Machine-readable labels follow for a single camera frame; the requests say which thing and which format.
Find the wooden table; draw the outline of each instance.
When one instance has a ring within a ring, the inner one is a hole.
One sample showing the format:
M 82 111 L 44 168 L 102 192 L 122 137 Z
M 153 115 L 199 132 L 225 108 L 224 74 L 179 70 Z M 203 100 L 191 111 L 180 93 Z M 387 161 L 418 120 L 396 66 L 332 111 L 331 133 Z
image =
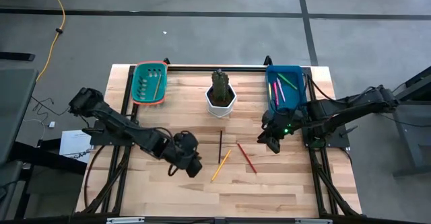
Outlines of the wooden table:
M 117 111 L 121 109 L 129 66 L 113 65 L 110 72 L 105 101 Z M 311 67 L 311 71 L 319 87 L 333 97 L 329 68 Z M 300 130 L 280 141 L 279 154 L 256 143 L 262 132 L 262 113 L 267 109 L 264 73 L 231 72 L 228 75 L 238 99 L 234 111 L 227 117 L 218 119 L 207 112 L 204 93 L 211 85 L 210 72 L 168 72 L 163 105 L 139 107 L 137 119 L 142 126 L 163 126 L 172 133 L 191 131 L 199 141 L 203 169 L 195 178 L 189 178 L 184 171 L 169 177 L 168 163 L 152 159 L 138 147 L 133 147 L 122 216 L 318 217 L 310 159 Z M 318 91 L 316 94 L 318 99 L 323 98 Z M 222 157 L 229 149 L 232 153 L 218 177 L 211 182 L 218 167 L 221 130 Z M 253 173 L 236 141 L 243 146 L 258 174 Z M 340 149 L 327 151 L 335 187 L 360 213 L 349 159 Z M 106 182 L 111 155 L 112 147 L 105 147 L 95 161 L 88 182 L 90 201 Z M 110 209 L 116 191 L 114 186 Z M 325 207 L 329 210 L 325 188 L 323 193 Z M 81 191 L 77 211 L 84 208 L 83 197 Z

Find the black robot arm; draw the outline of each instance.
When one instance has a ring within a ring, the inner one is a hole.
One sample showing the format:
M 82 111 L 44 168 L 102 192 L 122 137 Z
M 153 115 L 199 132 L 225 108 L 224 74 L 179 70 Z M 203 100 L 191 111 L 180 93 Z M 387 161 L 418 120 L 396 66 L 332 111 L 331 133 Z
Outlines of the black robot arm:
M 196 151 L 197 139 L 188 131 L 172 136 L 162 132 L 161 128 L 140 127 L 113 110 L 103 100 L 102 93 L 95 89 L 82 88 L 69 105 L 69 112 L 75 116 L 93 116 L 100 121 L 95 124 L 100 128 L 83 129 L 92 137 L 108 135 L 112 137 L 112 145 L 118 142 L 135 143 L 156 159 L 165 159 L 178 169 L 186 170 L 189 177 L 195 177 L 202 168 Z
M 312 131 L 312 136 L 322 142 L 337 127 L 369 113 L 393 112 L 398 104 L 391 90 L 380 85 L 339 100 L 314 100 L 295 110 L 266 111 L 262 117 L 263 132 L 257 142 L 265 143 L 274 153 L 279 153 L 279 140 L 301 128 Z

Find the cactus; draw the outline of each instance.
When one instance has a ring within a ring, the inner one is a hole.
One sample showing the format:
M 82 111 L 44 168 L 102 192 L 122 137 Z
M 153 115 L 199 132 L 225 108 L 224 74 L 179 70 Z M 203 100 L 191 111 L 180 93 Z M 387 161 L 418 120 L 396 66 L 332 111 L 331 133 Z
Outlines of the cactus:
M 221 69 L 213 72 L 213 98 L 216 104 L 221 104 L 225 106 L 225 104 L 230 103 L 230 94 L 229 94 L 229 77 L 227 74 L 222 72 Z

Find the white hexagonal pot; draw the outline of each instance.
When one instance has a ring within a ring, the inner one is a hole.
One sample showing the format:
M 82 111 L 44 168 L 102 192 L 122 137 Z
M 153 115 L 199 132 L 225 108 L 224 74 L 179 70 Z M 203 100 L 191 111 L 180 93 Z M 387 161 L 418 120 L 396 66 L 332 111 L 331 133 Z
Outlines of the white hexagonal pot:
M 234 103 L 236 101 L 236 93 L 234 91 L 234 88 L 229 83 L 229 88 L 232 91 L 232 93 L 234 94 L 234 98 L 230 102 L 229 106 L 221 107 L 221 106 L 213 106 L 211 101 L 209 101 L 208 93 L 211 91 L 212 87 L 213 86 L 210 86 L 208 88 L 208 90 L 205 92 L 205 97 L 207 98 L 207 103 L 208 103 L 208 112 L 213 114 L 214 116 L 217 116 L 218 118 L 229 115 L 229 113 L 231 113 L 233 111 Z

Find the red pencil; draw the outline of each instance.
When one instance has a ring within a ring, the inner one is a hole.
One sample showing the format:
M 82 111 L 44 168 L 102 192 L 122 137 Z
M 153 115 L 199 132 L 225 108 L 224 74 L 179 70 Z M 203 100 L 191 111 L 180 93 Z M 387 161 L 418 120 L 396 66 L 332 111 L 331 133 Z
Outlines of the red pencil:
M 245 159 L 247 159 L 248 164 L 250 164 L 251 169 L 254 171 L 255 174 L 257 174 L 257 171 L 255 169 L 255 167 L 253 166 L 253 164 L 251 163 L 250 159 L 248 158 L 247 154 L 245 153 L 244 149 L 242 149 L 241 145 L 239 143 L 236 143 L 238 145 L 238 147 L 241 149 L 242 154 L 244 155 Z

